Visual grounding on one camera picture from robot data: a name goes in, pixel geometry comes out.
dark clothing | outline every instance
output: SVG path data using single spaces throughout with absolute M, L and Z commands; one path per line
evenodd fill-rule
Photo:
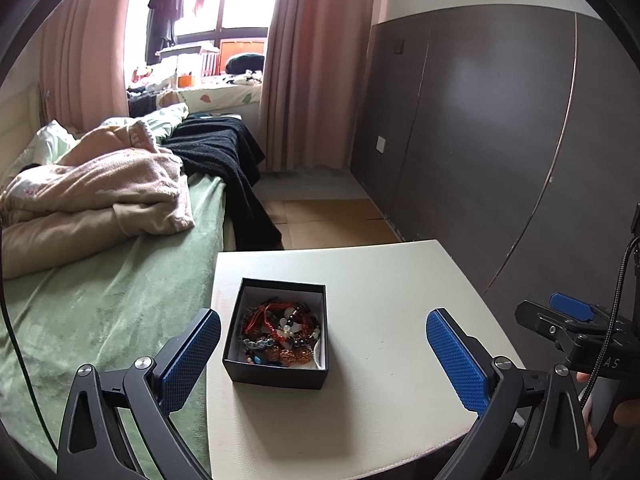
M 255 52 L 243 52 L 231 56 L 225 66 L 225 72 L 230 75 L 241 75 L 247 70 L 251 72 L 264 71 L 264 54 Z
M 146 92 L 145 85 L 134 86 L 134 87 L 130 86 L 127 88 L 127 97 L 135 97 L 136 95 L 143 94 L 144 92 Z
M 174 25 L 183 16 L 184 0 L 149 0 L 146 24 L 146 64 L 160 63 L 156 52 L 175 45 Z
M 142 117 L 156 111 L 156 97 L 160 92 L 128 94 L 129 117 Z
M 24 168 L 22 168 L 20 171 L 18 171 L 18 173 L 22 173 L 23 171 L 27 171 L 30 170 L 32 168 L 37 168 L 41 166 L 41 164 L 38 164 L 37 162 L 32 162 L 31 164 L 27 164 Z
M 254 194 L 264 153 L 249 129 L 233 117 L 190 116 L 164 146 L 178 155 L 187 175 L 205 173 L 225 183 L 226 206 L 239 251 L 282 248 L 282 235 Z

floor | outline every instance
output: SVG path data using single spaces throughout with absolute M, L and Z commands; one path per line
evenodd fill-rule
M 369 198 L 348 170 L 326 168 L 263 173 L 254 191 L 262 202 Z
M 368 198 L 357 200 L 271 200 L 268 215 L 288 249 L 327 249 L 393 244 L 396 235 Z

patterned bedding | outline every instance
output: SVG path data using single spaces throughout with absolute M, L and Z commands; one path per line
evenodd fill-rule
M 165 90 L 156 98 L 156 106 L 160 109 L 173 104 L 186 103 L 189 112 L 196 114 L 257 103 L 261 95 L 261 84 L 204 84 L 194 88 Z

black blanket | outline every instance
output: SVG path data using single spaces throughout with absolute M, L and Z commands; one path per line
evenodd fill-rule
M 280 248 L 282 235 L 254 194 L 264 153 L 245 124 L 233 117 L 189 117 L 165 141 L 187 175 L 205 173 L 225 182 L 226 206 L 239 251 Z
M 129 117 L 142 117 L 156 111 L 156 97 L 160 92 L 128 92 Z

metal screw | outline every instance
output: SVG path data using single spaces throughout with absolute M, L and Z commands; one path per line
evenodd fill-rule
M 507 357 L 503 356 L 495 358 L 494 363 L 498 368 L 500 368 L 500 370 L 508 370 L 513 364 Z
M 145 370 L 151 366 L 151 357 L 139 357 L 134 365 L 138 370 Z
M 569 368 L 564 365 L 556 365 L 556 374 L 561 377 L 567 377 L 567 375 L 569 375 Z
M 93 367 L 91 365 L 82 365 L 78 368 L 78 375 L 80 377 L 86 377 L 91 373 L 91 370 L 93 370 Z

